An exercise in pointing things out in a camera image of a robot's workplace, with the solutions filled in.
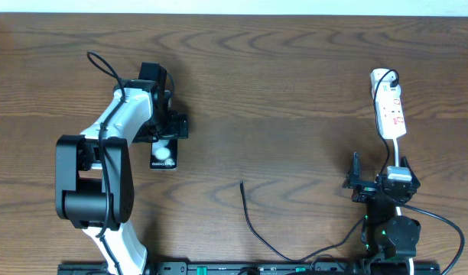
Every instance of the wooden table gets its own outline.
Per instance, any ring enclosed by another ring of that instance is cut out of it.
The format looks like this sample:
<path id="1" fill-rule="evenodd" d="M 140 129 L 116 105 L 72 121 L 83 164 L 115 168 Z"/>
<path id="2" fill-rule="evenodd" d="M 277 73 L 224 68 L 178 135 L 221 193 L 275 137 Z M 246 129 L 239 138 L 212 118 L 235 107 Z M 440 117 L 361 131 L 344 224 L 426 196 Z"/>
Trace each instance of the wooden table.
<path id="1" fill-rule="evenodd" d="M 369 73 L 400 72 L 408 133 L 400 140 L 422 187 L 411 205 L 456 222 L 468 274 L 468 18 L 0 14 L 0 274 L 55 274 L 65 261 L 100 261 L 92 241 L 54 210 L 54 148 L 112 98 L 114 79 L 142 61 L 174 76 L 190 118 L 175 172 L 149 169 L 149 144 L 130 148 L 138 237 L 155 255 L 280 260 L 343 239 L 364 214 L 342 189 L 352 153 L 371 179 L 385 159 Z M 422 224 L 418 260 L 444 269 L 459 244 L 448 225 Z M 358 257 L 354 235 L 330 251 Z"/>

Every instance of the white wall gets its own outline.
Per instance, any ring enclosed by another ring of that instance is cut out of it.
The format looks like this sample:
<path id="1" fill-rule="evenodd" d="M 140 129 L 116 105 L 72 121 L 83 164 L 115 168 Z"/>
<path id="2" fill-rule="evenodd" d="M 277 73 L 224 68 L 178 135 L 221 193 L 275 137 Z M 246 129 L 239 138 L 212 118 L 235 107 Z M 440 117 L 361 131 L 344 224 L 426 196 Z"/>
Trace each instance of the white wall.
<path id="1" fill-rule="evenodd" d="M 468 0 L 0 0 L 0 12 L 468 16 Z"/>

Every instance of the wood grain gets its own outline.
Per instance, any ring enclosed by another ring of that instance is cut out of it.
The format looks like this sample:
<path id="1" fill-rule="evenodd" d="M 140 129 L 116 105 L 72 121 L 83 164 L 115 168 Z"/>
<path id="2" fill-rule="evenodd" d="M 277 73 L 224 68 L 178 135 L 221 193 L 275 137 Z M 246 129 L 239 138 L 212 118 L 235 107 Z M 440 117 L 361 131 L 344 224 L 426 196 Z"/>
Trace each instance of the wood grain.
<path id="1" fill-rule="evenodd" d="M 375 134 L 369 72 L 401 75 L 408 134 L 422 187 L 412 205 L 456 222 L 468 274 L 468 18 L 0 14 L 0 274 L 52 274 L 64 261 L 102 260 L 54 210 L 54 148 L 111 100 L 113 79 L 86 59 L 102 54 L 126 78 L 142 61 L 175 78 L 188 112 L 173 173 L 130 149 L 138 236 L 153 254 L 190 260 L 280 260 L 339 242 L 364 213 L 341 184 L 353 151 L 367 177 L 385 149 Z M 445 268 L 458 236 L 421 221 L 419 260 Z M 358 257 L 358 238 L 331 251 Z"/>

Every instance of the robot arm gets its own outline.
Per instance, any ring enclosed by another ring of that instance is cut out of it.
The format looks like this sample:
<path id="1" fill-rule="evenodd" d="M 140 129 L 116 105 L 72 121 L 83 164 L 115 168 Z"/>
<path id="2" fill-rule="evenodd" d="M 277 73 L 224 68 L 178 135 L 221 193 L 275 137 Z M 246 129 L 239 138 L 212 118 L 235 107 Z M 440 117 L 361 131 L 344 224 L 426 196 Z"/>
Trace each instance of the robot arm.
<path id="1" fill-rule="evenodd" d="M 125 91 L 122 103 L 122 90 L 116 86 L 112 102 L 95 123 L 79 135 L 64 135 L 57 142 L 57 214 L 95 241 L 111 274 L 142 274 L 148 256 L 129 221 L 134 186 L 128 147 L 133 142 L 164 145 L 187 138 L 187 116 L 168 110 L 171 94 L 164 90 L 166 77 L 166 70 L 159 64 L 143 63 L 138 79 L 120 79 Z M 102 169 L 99 130 L 105 120 L 108 122 L 101 145 L 109 179 L 108 221 L 104 180 L 87 179 L 79 174 Z M 105 233 L 97 238 L 103 227 Z"/>

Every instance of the power strip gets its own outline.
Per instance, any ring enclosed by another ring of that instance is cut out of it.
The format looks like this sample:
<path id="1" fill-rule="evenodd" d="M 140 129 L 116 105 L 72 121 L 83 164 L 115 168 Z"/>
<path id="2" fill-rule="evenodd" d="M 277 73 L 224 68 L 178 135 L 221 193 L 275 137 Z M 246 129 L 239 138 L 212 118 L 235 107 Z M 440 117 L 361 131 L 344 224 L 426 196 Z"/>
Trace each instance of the power strip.
<path id="1" fill-rule="evenodd" d="M 375 97 L 375 89 L 380 79 L 388 72 L 388 69 L 375 69 L 370 73 L 372 81 L 372 97 Z M 377 123 L 380 134 L 384 139 L 396 139 L 406 133 L 404 113 L 401 103 L 401 86 L 391 87 L 391 82 L 397 78 L 394 72 L 390 72 L 380 82 L 379 92 L 375 107 L 377 110 Z"/>

